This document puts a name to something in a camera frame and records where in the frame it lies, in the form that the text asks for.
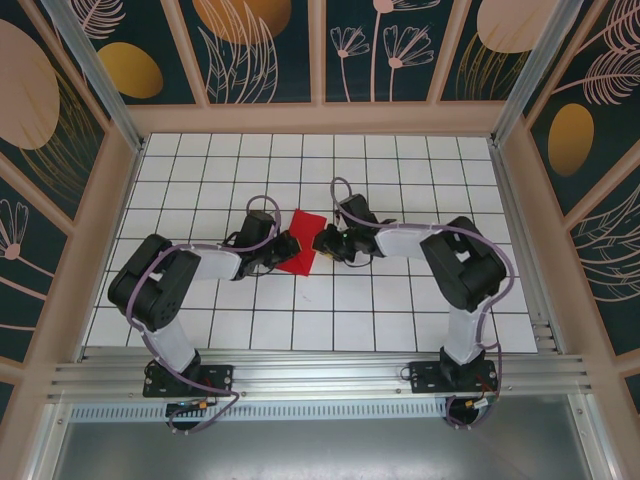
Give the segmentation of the red cloth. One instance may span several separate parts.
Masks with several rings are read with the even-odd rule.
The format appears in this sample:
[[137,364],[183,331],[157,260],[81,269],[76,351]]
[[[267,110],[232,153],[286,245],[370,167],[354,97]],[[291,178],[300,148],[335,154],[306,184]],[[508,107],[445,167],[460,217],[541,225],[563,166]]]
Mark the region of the red cloth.
[[298,240],[301,251],[292,259],[277,267],[277,270],[293,275],[309,276],[315,260],[316,251],[313,248],[313,241],[327,223],[323,216],[296,209],[289,232]]

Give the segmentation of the small circuit board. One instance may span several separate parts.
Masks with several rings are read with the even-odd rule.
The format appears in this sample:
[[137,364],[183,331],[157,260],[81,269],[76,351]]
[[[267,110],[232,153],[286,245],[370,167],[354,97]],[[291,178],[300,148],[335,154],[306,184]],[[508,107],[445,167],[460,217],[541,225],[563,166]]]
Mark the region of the small circuit board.
[[216,406],[217,400],[215,398],[195,399],[189,401],[181,401],[176,403],[168,403],[165,409],[165,416],[202,416],[203,411],[210,407]]

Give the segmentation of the feather and golden oval panel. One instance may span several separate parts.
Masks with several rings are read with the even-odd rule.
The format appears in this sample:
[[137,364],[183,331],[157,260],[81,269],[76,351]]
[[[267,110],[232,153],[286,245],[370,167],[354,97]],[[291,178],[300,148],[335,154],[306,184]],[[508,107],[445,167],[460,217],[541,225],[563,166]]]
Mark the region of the feather and golden oval panel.
[[640,0],[607,0],[531,134],[563,214],[640,140]]

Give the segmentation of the pink disc and fronds panel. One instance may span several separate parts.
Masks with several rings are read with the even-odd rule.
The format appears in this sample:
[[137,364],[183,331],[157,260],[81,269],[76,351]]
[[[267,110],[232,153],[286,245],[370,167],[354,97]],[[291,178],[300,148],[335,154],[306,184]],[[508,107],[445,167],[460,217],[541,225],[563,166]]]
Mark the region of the pink disc and fronds panel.
[[471,0],[441,99],[504,101],[556,0]]

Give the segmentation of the long aluminium frame rail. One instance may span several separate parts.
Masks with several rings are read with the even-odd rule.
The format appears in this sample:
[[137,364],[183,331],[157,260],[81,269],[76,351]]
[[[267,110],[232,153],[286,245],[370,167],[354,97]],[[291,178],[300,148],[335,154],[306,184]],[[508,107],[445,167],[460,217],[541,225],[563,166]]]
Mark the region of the long aluminium frame rail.
[[[205,364],[234,368],[232,388],[244,401],[408,398],[402,381],[413,361],[435,353],[204,350]],[[46,389],[53,402],[126,401],[142,397],[143,369],[151,357],[142,348],[90,347],[79,363],[56,365]],[[578,355],[506,355],[506,396],[587,393],[593,385]]]

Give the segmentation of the wall panel with flower drawings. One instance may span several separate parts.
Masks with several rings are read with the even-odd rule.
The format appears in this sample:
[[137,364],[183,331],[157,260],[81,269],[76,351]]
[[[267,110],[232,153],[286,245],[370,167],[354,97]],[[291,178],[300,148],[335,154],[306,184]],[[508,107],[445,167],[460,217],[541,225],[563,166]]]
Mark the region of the wall panel with flower drawings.
[[326,0],[325,100],[424,101],[453,0]]

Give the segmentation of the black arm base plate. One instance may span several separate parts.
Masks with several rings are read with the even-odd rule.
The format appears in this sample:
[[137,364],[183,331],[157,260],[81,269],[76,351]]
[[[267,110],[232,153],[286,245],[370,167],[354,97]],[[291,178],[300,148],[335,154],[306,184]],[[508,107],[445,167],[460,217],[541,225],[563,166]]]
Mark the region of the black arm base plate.
[[411,362],[409,380],[414,394],[479,395],[483,388],[495,391],[498,387],[496,366],[491,360],[471,366],[456,380],[445,375],[439,361]]
[[[145,398],[214,396],[212,392],[195,388],[177,379],[155,361],[150,362],[145,367],[144,374],[145,380],[142,395]],[[182,375],[199,385],[224,390],[224,396],[229,396],[233,382],[233,367],[231,365],[191,365]]]

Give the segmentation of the aluminium side rail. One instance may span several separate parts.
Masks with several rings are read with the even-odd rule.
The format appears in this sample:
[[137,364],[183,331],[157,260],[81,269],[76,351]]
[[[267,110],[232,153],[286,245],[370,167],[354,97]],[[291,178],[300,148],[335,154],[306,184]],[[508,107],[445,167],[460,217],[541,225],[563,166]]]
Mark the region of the aluminium side rail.
[[536,345],[541,354],[563,355],[566,353],[562,333],[551,305],[548,289],[541,275],[532,237],[526,224],[524,211],[519,202],[515,183],[500,149],[489,144],[498,190],[506,214],[507,226],[512,239],[514,255],[524,297],[531,319]]

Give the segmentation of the wall panel with golden oval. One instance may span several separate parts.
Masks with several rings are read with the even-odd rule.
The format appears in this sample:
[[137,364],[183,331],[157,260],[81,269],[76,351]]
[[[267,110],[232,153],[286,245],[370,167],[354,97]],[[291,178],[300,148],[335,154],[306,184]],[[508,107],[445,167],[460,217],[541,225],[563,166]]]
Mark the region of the wall panel with golden oval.
[[161,0],[66,0],[127,105],[195,102]]

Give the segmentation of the aluminium corner post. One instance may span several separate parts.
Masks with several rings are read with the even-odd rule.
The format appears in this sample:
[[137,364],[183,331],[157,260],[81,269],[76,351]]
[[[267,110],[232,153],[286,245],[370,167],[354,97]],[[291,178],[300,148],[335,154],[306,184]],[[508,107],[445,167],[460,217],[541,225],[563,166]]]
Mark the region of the aluminium corner post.
[[557,0],[491,131],[492,147],[499,148],[507,139],[576,23],[583,4],[592,2],[593,0]]
[[66,0],[41,0],[41,2],[74,58],[84,69],[89,82],[94,86],[128,146],[138,154],[142,150],[143,138],[96,50],[77,22],[71,7]]

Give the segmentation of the wall panel with leaf drawing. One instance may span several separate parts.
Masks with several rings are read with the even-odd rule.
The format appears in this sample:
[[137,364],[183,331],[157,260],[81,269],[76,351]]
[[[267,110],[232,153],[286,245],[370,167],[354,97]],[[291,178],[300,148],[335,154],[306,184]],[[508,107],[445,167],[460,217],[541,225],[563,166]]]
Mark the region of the wall panel with leaf drawing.
[[312,102],[309,0],[168,0],[205,104]]

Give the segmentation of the wall panel with single flower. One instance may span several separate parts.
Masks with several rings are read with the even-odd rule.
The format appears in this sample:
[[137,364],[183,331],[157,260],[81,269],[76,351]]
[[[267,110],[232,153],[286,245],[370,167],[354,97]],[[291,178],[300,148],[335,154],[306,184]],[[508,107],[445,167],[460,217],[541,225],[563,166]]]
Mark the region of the wall panel with single flower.
[[0,361],[27,362],[71,230],[67,215],[0,153]]

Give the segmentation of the wall panel with fern drawing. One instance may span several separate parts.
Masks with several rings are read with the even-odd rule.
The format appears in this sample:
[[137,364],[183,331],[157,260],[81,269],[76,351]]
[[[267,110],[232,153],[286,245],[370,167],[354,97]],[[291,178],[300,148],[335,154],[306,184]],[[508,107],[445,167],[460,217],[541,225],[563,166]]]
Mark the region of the wall panel with fern drawing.
[[570,231],[611,348],[640,349],[640,176],[629,176]]

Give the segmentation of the large pink disc wall panel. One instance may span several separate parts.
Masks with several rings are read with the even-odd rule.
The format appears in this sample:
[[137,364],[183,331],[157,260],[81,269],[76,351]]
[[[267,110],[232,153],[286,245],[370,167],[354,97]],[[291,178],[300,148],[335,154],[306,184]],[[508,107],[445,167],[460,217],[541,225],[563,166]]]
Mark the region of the large pink disc wall panel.
[[0,0],[0,154],[73,220],[104,136],[18,0]]

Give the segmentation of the aluminium frame bar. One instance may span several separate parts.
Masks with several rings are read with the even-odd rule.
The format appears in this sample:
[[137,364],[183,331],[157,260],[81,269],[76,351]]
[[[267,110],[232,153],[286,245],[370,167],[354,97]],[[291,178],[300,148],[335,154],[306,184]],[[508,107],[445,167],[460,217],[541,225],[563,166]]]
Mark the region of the aluminium frame bar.
[[568,396],[574,423],[593,480],[621,480],[621,471],[593,394]]
[[37,425],[23,480],[53,480],[69,421],[68,404],[46,404]]

